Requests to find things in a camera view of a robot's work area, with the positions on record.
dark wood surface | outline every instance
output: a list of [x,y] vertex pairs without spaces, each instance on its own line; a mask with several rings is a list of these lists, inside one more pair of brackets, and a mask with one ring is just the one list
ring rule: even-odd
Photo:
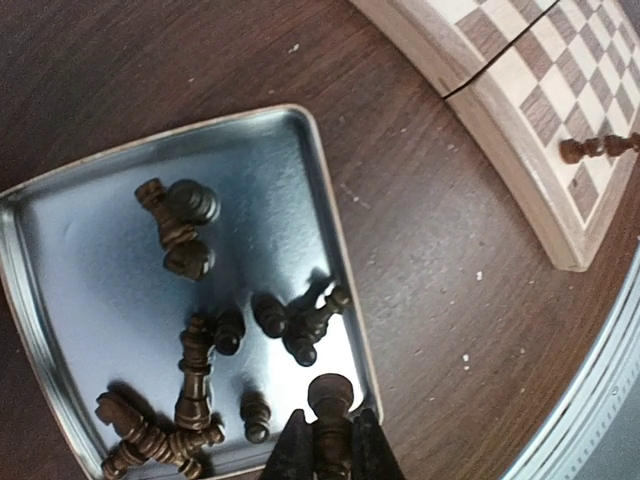
[[[451,111],[346,0],[0,11],[0,189],[197,120],[309,108],[407,478],[494,479],[509,466],[615,299],[640,233],[640,169],[590,271],[560,272]],[[79,480],[0,302],[0,478]]]

chess piece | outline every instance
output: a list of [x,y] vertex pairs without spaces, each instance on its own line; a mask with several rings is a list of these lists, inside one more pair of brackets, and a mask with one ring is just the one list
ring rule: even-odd
[[240,417],[244,436],[251,443],[264,443],[269,438],[271,409],[260,392],[247,392],[240,401]]
[[198,236],[193,225],[183,222],[173,214],[167,203],[166,190],[159,179],[153,178],[140,185],[135,196],[158,224],[160,245],[164,250],[171,250],[175,245],[194,240]]
[[181,220],[204,225],[219,212],[219,203],[213,191],[194,180],[178,180],[167,192],[169,208]]
[[349,305],[351,298],[338,286],[325,297],[324,306],[302,312],[291,320],[283,342],[299,365],[310,367],[316,362],[318,353],[314,345],[327,334],[329,319],[336,313],[341,314]]
[[602,140],[589,138],[582,143],[574,139],[560,142],[560,156],[570,164],[580,162],[585,156],[599,157],[606,154],[609,157],[619,157],[630,149],[640,152],[640,134],[632,133],[628,138],[605,135]]
[[102,462],[102,473],[106,480],[118,480],[125,476],[129,467],[139,467],[148,460],[131,443],[123,440]]
[[273,295],[260,295],[253,303],[253,316],[265,335],[281,338],[289,320],[284,305]]
[[185,459],[173,454],[165,433],[155,425],[150,425],[142,414],[120,395],[106,392],[100,395],[97,401],[98,418],[105,425],[113,425],[118,436],[132,444],[143,457],[178,467],[183,466]]
[[347,480],[351,471],[353,386],[342,375],[317,377],[309,385],[308,402],[318,419],[312,424],[314,469],[318,480]]
[[213,344],[221,355],[235,355],[244,338],[245,325],[242,313],[228,310],[216,318],[213,328]]
[[214,254],[200,240],[178,243],[164,257],[164,268],[181,277],[198,281],[214,263]]
[[222,426],[211,420],[211,424],[204,430],[178,430],[169,435],[171,451],[184,458],[190,458],[205,445],[219,444],[224,441]]
[[184,372],[184,385],[176,403],[175,422],[187,430],[204,430],[210,424],[206,379],[211,373],[209,353],[213,339],[205,323],[204,318],[193,315],[180,334],[183,356],[178,367]]

metal tray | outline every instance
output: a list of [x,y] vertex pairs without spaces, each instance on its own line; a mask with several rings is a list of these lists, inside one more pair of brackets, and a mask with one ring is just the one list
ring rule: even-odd
[[[162,267],[153,219],[133,192],[159,177],[197,180],[217,193],[218,221],[200,229],[216,265],[198,283]],[[284,105],[205,121],[80,160],[0,196],[2,282],[25,350],[69,446],[89,478],[118,437],[94,415],[108,386],[128,385],[161,416],[173,418],[183,376],[178,340],[195,310],[237,304],[247,334],[234,357],[215,356],[213,410],[226,441],[206,453],[208,475],[264,465],[307,386],[335,372],[351,380],[354,410],[381,415],[357,295],[316,124]],[[316,282],[346,285],[354,308],[334,316],[318,361],[298,366],[267,338],[250,308],[255,292],[285,302]],[[270,403],[272,436],[244,439],[239,399],[257,387]],[[147,464],[127,478],[175,476]]]

